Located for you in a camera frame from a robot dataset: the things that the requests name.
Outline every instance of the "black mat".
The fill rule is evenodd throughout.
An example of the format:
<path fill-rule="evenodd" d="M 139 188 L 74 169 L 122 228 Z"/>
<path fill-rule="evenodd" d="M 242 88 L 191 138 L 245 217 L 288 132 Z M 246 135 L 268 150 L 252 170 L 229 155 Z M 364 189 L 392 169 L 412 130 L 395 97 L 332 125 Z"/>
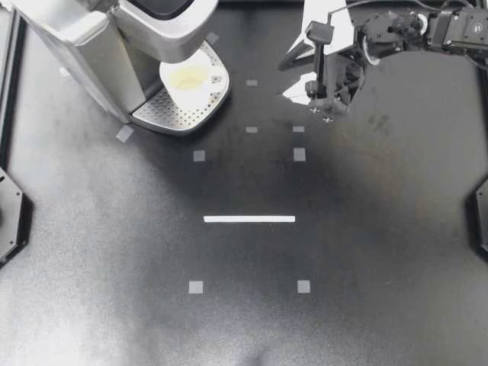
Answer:
<path fill-rule="evenodd" d="M 184 140 L 120 143 L 29 34 L 9 172 L 36 209 L 0 271 L 0 364 L 486 365 L 488 264 L 465 210 L 488 172 L 477 71 L 392 57 L 324 124 L 278 97 L 308 70 L 276 71 L 300 7 L 240 9 L 211 21 L 232 99 Z"/>

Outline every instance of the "drip tray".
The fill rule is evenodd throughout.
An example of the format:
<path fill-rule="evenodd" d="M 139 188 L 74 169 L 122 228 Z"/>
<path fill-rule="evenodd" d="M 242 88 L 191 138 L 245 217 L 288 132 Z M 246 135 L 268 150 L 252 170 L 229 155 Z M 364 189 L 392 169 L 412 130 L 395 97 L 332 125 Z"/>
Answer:
<path fill-rule="evenodd" d="M 225 66 L 214 49 L 205 41 L 200 47 L 211 59 L 213 66 Z M 221 93 L 213 93 L 204 109 L 181 109 L 173 102 L 163 87 L 142 107 L 133 112 L 132 121 L 142 127 L 160 133 L 185 135 L 201 127 L 222 105 L 230 91 L 230 77 L 226 72 L 226 87 Z"/>

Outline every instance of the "white square marker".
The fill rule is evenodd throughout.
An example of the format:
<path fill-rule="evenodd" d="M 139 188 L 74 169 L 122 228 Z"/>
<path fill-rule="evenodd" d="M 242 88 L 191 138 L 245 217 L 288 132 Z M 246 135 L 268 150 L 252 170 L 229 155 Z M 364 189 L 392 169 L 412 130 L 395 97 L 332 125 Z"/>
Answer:
<path fill-rule="evenodd" d="M 192 295 L 200 295 L 204 292 L 203 281 L 190 281 L 188 284 L 188 293 Z"/>
<path fill-rule="evenodd" d="M 210 43 L 210 44 L 214 44 L 216 43 L 218 40 L 219 40 L 219 36 L 217 36 L 214 32 L 210 32 L 208 35 L 207 35 L 207 42 Z"/>
<path fill-rule="evenodd" d="M 310 281 L 297 281 L 297 290 L 299 294 L 309 294 Z"/>
<path fill-rule="evenodd" d="M 117 140 L 121 141 L 122 143 L 126 143 L 129 137 L 132 136 L 134 130 L 129 126 L 125 125 L 117 134 Z"/>
<path fill-rule="evenodd" d="M 205 161 L 205 150 L 193 151 L 193 161 L 194 162 L 204 162 Z"/>
<path fill-rule="evenodd" d="M 307 160 L 305 149 L 303 147 L 293 149 L 293 160 L 295 162 L 305 162 Z"/>

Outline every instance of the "white cup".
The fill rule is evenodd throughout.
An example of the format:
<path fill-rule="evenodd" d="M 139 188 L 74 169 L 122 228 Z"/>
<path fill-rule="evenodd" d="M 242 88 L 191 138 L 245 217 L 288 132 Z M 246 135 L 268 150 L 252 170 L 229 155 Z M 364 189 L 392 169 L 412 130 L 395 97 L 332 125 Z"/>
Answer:
<path fill-rule="evenodd" d="M 181 109 L 201 109 L 209 104 L 210 94 L 226 87 L 226 70 L 212 66 L 210 57 L 198 50 L 182 63 L 161 63 L 159 76 L 169 96 Z"/>

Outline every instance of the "silver machine body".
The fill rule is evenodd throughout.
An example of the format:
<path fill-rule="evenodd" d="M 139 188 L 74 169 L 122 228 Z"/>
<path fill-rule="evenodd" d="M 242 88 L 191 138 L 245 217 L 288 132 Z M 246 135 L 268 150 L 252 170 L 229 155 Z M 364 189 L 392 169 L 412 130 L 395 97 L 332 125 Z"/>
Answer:
<path fill-rule="evenodd" d="M 197 50 L 223 66 L 205 41 L 218 0 L 194 0 L 161 20 L 130 0 L 13 0 L 14 8 L 86 91 L 121 122 L 161 133 L 199 128 L 225 100 L 211 95 L 205 111 L 185 111 L 167 95 L 159 64 L 179 63 Z"/>

